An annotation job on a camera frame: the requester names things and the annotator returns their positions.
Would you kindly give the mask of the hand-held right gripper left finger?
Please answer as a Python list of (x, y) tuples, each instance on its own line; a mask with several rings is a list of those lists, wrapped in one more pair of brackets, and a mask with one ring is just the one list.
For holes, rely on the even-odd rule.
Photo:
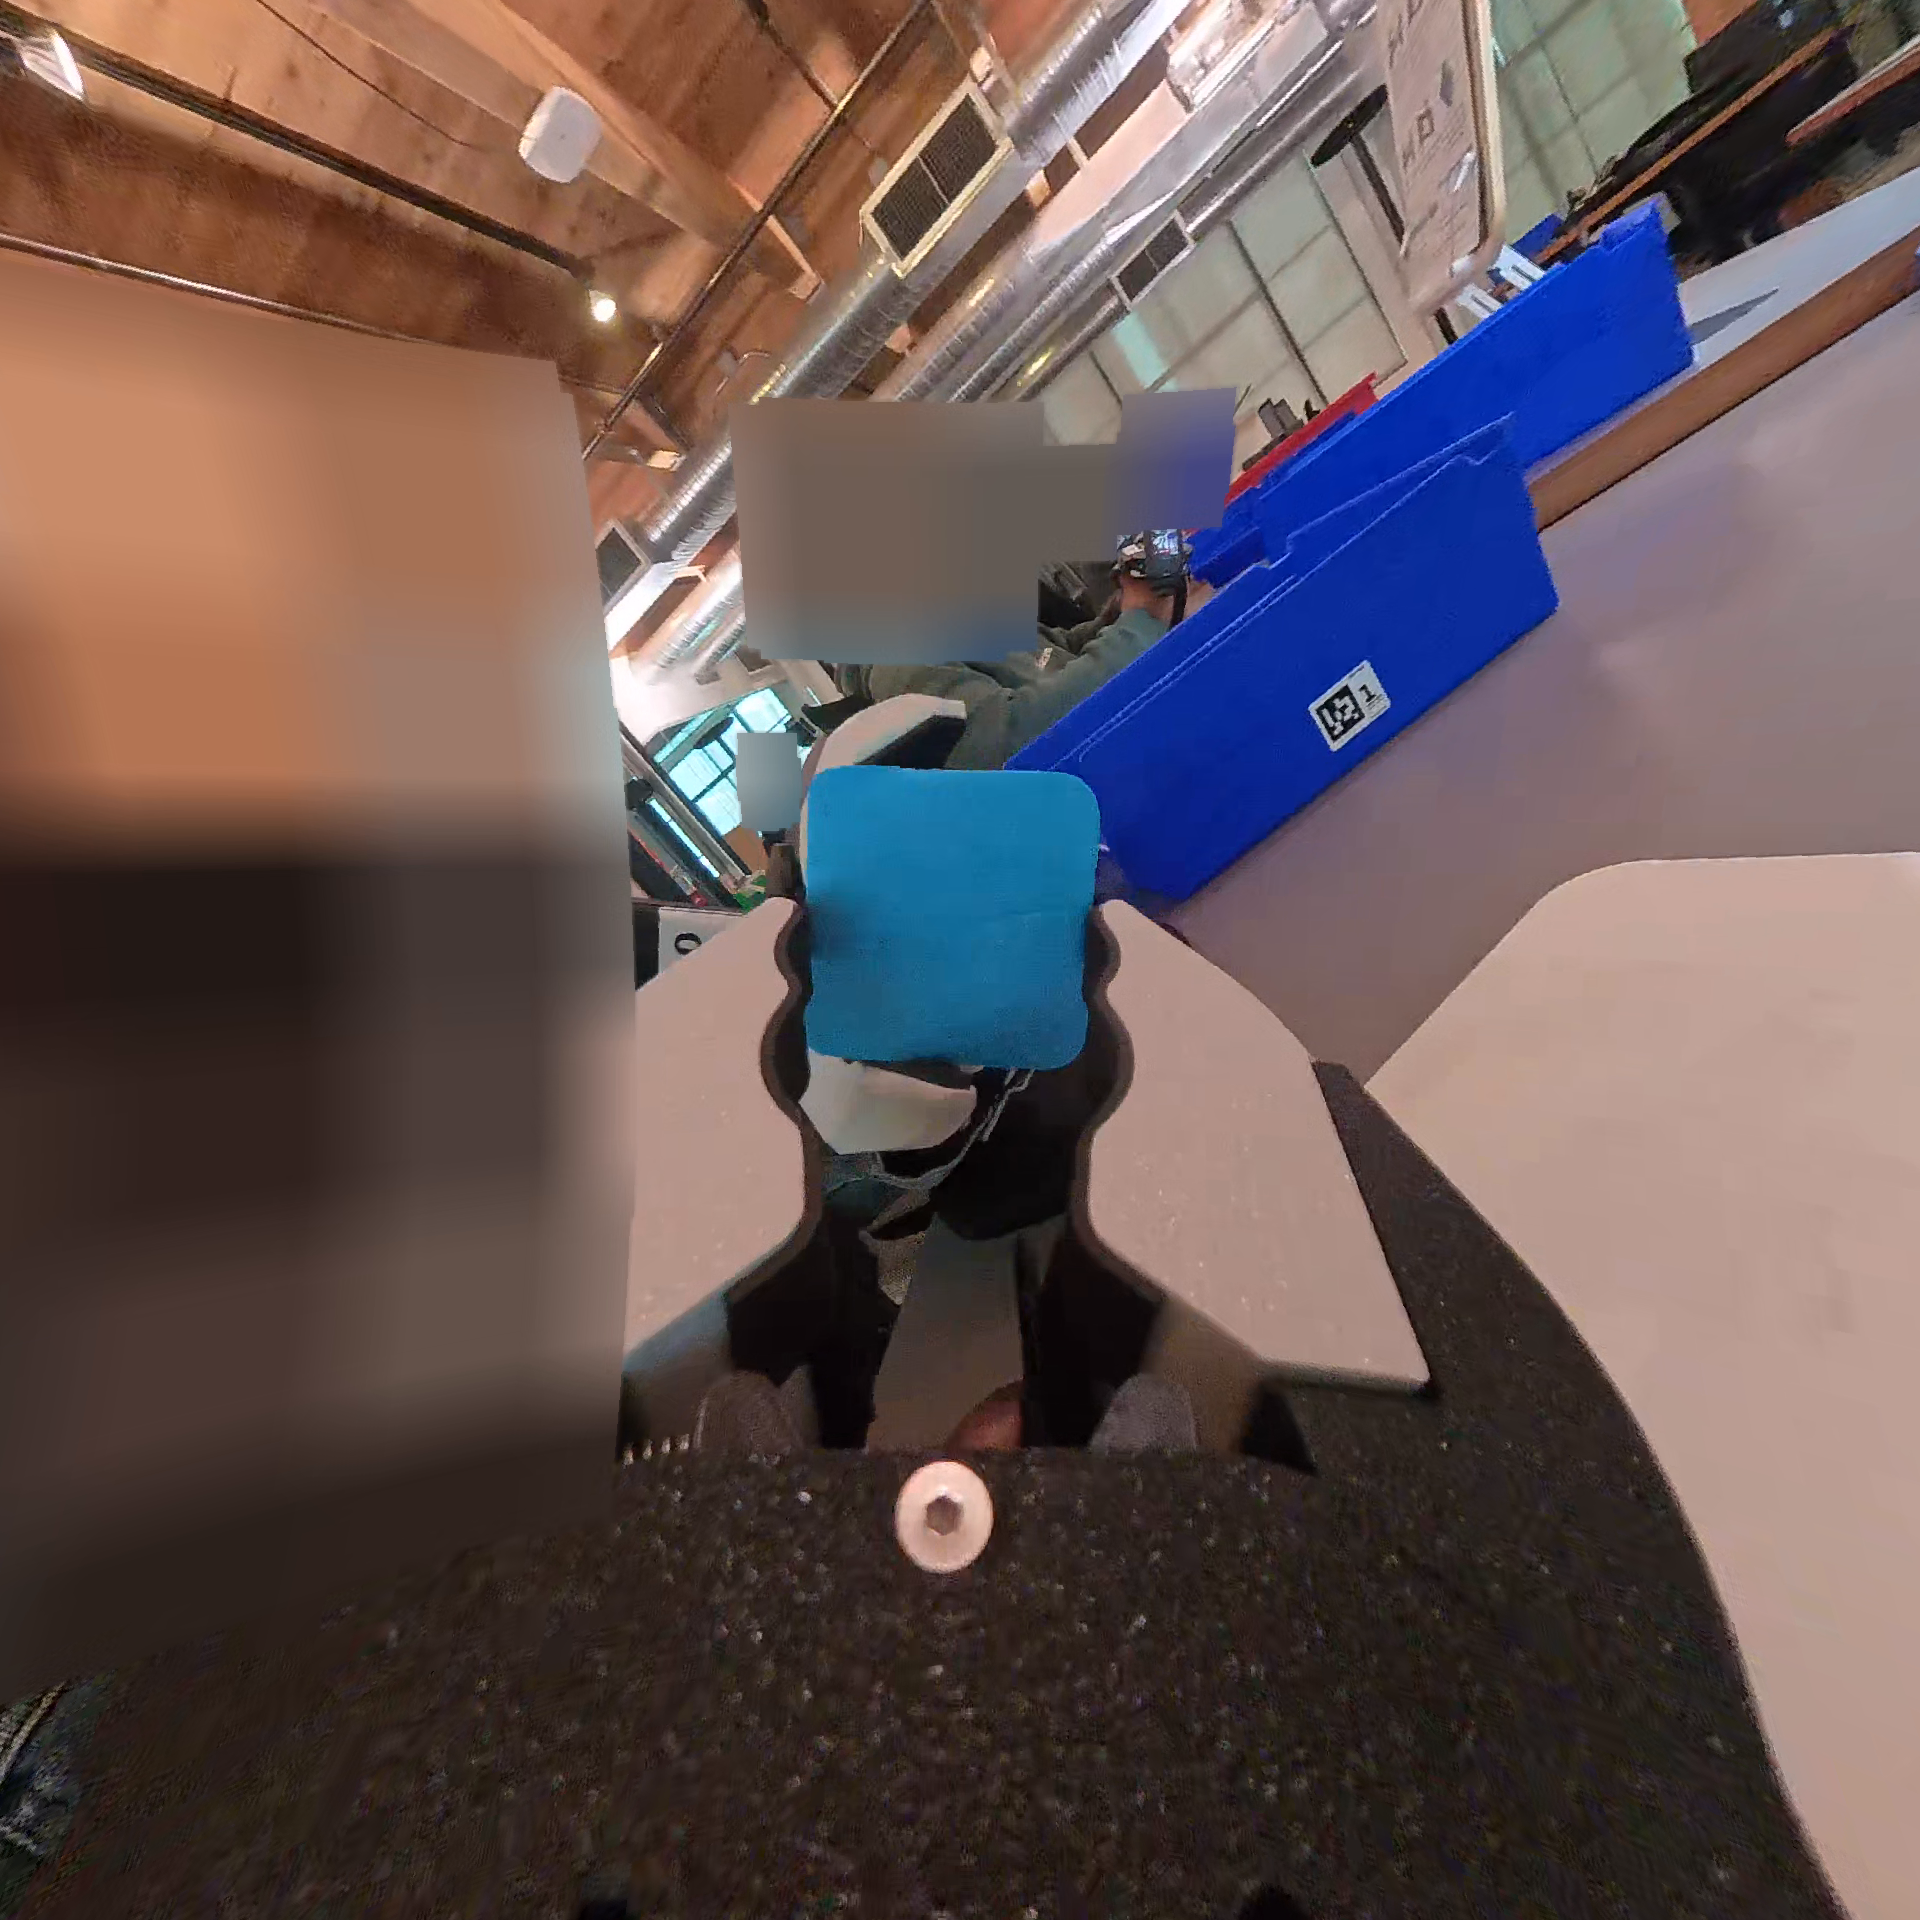
[(720, 919), (634, 999), (634, 1228), (620, 1440), (684, 1443), (714, 1386), (776, 1386), (804, 1443), (850, 1436), (850, 1292), (826, 1221), (826, 1148), (798, 1107), (801, 906)]

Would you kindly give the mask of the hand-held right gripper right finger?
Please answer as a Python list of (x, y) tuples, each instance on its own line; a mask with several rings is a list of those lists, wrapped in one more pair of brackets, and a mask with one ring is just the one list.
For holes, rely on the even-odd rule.
[(1426, 1411), (1308, 1045), (1120, 901), (1092, 908), (1085, 992), (1090, 1116), (1027, 1331), (1042, 1443), (1090, 1445), (1137, 1383), (1185, 1404), (1200, 1455), (1323, 1455), (1313, 1420)]

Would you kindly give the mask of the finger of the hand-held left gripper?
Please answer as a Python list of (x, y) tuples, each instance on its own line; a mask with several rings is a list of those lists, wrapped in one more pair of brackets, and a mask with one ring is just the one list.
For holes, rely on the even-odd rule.
[(804, 1057), (801, 1116), (830, 1159), (947, 1164), (976, 1136), (982, 1069)]
[(961, 700), (905, 693), (891, 700), (843, 700), (824, 705), (830, 722), (801, 760), (801, 784), (848, 763), (938, 770), (966, 729)]

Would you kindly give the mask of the blue whiteboard eraser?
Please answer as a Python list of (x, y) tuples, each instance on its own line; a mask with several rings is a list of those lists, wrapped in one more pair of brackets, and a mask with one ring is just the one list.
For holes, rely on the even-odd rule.
[(1090, 1029), (1097, 851), (1097, 799), (1060, 770), (824, 770), (801, 859), (809, 1048), (1069, 1065)]

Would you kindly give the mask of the white whiteboard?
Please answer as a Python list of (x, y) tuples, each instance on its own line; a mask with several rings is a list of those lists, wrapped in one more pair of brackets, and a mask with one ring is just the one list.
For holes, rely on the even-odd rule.
[(1369, 1089), (1646, 1429), (1841, 1905), (1915, 1916), (1915, 853), (1570, 879)]

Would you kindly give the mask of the ceiling vent grille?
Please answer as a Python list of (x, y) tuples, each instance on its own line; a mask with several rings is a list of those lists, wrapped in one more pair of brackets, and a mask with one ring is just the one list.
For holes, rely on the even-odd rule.
[(979, 83), (961, 83), (860, 205), (860, 233), (893, 274), (947, 240), (1012, 154), (1012, 132)]

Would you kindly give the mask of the white hanging sign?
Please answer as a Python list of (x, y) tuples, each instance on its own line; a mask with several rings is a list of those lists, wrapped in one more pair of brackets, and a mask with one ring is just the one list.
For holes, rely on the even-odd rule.
[(1509, 231), (1492, 7), (1377, 2), (1376, 44), (1404, 221), (1403, 289), (1414, 313), (1434, 313), (1492, 271)]

